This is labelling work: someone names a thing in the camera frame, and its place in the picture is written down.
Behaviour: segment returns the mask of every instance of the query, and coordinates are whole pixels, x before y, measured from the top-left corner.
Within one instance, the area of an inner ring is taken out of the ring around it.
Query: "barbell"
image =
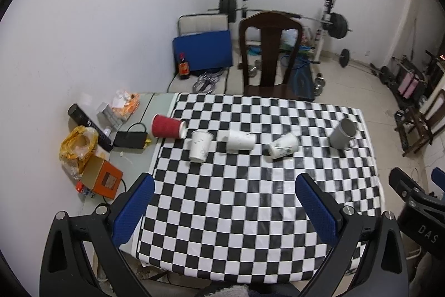
[[[219,13],[226,14],[228,16],[229,23],[236,22],[238,11],[242,11],[244,14],[246,12],[267,12],[266,9],[251,9],[247,7],[238,8],[236,0],[220,0],[218,8],[209,9],[208,11],[210,12],[218,11]],[[346,18],[338,13],[331,12],[330,20],[326,21],[323,19],[306,17],[297,13],[284,12],[284,11],[275,11],[275,12],[280,12],[292,18],[298,18],[298,19],[303,18],[320,22],[323,24],[323,29],[328,31],[328,34],[333,38],[337,39],[344,38],[348,33],[348,31],[352,32],[351,29],[348,29],[348,21],[346,20]]]

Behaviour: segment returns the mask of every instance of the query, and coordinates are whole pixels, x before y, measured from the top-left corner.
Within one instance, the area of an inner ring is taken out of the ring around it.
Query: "red paper cup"
[[[164,115],[154,115],[151,122],[151,134],[155,138],[185,139],[186,123]]]

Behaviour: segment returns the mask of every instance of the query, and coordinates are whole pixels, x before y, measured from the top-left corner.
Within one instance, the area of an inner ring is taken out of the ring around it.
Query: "pink object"
[[[164,115],[154,115],[151,122],[151,134],[155,138],[185,139],[186,123]]]
[[[414,77],[414,75],[411,72],[407,72],[405,77],[403,78],[402,83],[400,84],[399,88],[397,89],[400,93],[400,95],[403,95],[403,93],[406,91],[406,89],[408,88],[409,84],[412,81],[412,78]]]
[[[412,82],[409,84],[408,88],[406,89],[405,93],[403,94],[403,98],[409,99],[414,92],[414,90],[417,87],[417,84],[419,83],[419,80],[415,78],[412,80]]]

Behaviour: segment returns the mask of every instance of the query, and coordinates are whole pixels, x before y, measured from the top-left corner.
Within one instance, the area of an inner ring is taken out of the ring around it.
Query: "blue folder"
[[[190,71],[233,66],[230,31],[204,32],[186,35],[173,40],[176,62],[184,53]]]

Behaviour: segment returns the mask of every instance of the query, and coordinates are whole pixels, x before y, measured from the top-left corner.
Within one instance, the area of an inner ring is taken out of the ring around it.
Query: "chair backrest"
[[[428,110],[425,112],[425,119],[430,129],[437,125],[445,117],[445,90],[441,89]]]
[[[287,84],[294,65],[295,57],[301,43],[303,34],[302,26],[299,22],[291,19],[283,13],[261,12],[239,23],[239,49],[241,52],[243,65],[244,86],[249,84],[248,57],[246,47],[246,29],[254,27],[260,30],[261,35],[261,87],[270,87],[275,83],[278,55],[280,54],[281,32],[288,29],[296,29],[298,32],[297,41],[289,57],[289,64],[284,73],[283,83]]]
[[[177,33],[179,36],[203,32],[227,31],[229,29],[226,14],[187,14],[179,17]]]

